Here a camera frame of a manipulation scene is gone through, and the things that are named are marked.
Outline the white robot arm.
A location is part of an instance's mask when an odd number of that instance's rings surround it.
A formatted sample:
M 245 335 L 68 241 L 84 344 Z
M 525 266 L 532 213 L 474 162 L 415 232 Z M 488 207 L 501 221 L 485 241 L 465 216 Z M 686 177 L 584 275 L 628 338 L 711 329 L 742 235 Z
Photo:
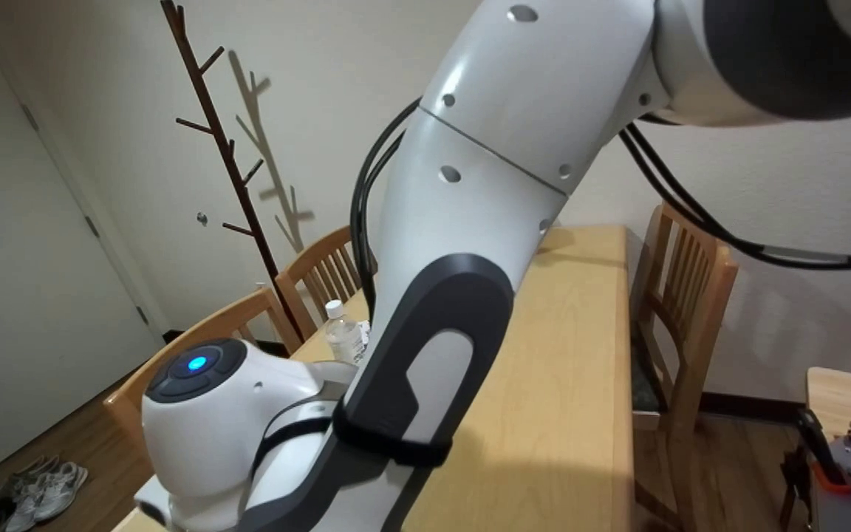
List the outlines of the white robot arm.
M 479 0 L 393 159 L 358 368 L 180 349 L 142 393 L 137 511 L 166 532 L 395 532 L 550 221 L 640 117 L 851 119 L 851 0 Z

